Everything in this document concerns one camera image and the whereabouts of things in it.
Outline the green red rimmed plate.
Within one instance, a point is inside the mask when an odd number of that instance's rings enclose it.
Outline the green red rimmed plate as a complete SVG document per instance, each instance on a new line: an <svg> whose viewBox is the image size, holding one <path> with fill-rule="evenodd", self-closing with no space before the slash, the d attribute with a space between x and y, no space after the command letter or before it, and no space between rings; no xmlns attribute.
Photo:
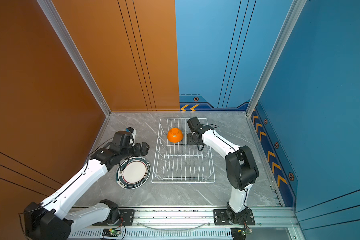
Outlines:
<svg viewBox="0 0 360 240"><path fill-rule="evenodd" d="M122 170L118 169L116 181L118 185L127 190L137 189L149 178L151 166L143 157L131 158L122 163Z"/></svg>

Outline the orange bowl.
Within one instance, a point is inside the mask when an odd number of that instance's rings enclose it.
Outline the orange bowl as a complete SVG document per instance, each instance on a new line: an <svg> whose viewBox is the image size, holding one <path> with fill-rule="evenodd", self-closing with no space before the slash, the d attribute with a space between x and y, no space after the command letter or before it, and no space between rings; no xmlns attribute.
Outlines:
<svg viewBox="0 0 360 240"><path fill-rule="evenodd" d="M170 143L179 143L183 138L183 132L178 128L171 128L167 133L167 139Z"/></svg>

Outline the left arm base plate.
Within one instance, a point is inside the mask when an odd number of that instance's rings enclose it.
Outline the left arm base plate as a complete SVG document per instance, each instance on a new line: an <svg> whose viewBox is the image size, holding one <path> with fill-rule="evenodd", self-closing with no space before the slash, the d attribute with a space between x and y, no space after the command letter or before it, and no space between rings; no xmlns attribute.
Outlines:
<svg viewBox="0 0 360 240"><path fill-rule="evenodd" d="M112 220L105 220L103 222L98 222L93 224L93 226L132 226L135 217L134 209L119 209L117 217Z"/></svg>

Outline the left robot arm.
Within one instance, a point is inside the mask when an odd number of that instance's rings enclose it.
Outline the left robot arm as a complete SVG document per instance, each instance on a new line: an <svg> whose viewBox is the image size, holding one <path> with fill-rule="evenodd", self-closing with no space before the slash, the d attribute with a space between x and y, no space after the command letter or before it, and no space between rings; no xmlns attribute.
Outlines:
<svg viewBox="0 0 360 240"><path fill-rule="evenodd" d="M96 223L117 224L121 222L118 204L101 200L98 204L72 215L70 209L77 200L113 167L122 161L146 156L150 146L137 143L136 130L127 128L117 131L111 142L97 149L86 164L60 189L39 204L30 203L19 214L20 226L27 240L66 240L71 233Z"/></svg>

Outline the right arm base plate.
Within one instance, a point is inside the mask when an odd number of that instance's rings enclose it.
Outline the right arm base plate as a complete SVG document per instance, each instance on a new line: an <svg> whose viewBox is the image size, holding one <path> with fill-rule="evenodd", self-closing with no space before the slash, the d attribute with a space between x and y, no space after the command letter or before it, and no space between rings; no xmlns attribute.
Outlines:
<svg viewBox="0 0 360 240"><path fill-rule="evenodd" d="M216 226L254 226L256 224L254 214L249 208L246 208L239 213L234 213L231 209L214 209L213 215L214 224Z"/></svg>

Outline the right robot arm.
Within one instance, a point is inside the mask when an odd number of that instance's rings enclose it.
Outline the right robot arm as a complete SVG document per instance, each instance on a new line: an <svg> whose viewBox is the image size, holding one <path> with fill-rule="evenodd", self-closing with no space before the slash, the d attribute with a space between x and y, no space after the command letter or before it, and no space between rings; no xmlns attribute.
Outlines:
<svg viewBox="0 0 360 240"><path fill-rule="evenodd" d="M216 131L217 127L201 124L197 117L187 120L187 125L190 129L187 145L208 146L225 159L227 179L232 186L226 210L228 221L232 225L255 225L247 201L260 171L251 148L231 143Z"/></svg>

